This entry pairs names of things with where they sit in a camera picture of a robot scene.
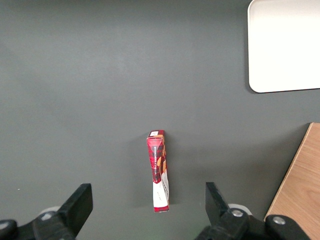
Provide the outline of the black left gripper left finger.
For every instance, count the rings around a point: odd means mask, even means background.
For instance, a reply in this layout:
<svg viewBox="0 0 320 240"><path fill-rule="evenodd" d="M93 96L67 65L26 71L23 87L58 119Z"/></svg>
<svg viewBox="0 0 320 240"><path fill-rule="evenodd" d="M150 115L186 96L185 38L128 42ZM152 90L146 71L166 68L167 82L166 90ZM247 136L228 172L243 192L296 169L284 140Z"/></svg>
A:
<svg viewBox="0 0 320 240"><path fill-rule="evenodd" d="M93 210L92 185L81 184L57 209L47 210L18 226L14 219L0 221L2 240L75 240Z"/></svg>

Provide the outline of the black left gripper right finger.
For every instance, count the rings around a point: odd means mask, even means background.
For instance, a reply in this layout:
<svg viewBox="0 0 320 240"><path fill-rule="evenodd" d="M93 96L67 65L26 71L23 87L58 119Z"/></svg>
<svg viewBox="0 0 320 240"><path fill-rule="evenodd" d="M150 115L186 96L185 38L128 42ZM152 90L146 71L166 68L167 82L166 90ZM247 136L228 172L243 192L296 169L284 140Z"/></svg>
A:
<svg viewBox="0 0 320 240"><path fill-rule="evenodd" d="M197 240L309 240L292 218L272 214L256 219L245 207L227 204L214 182L205 183L205 210L210 222Z"/></svg>

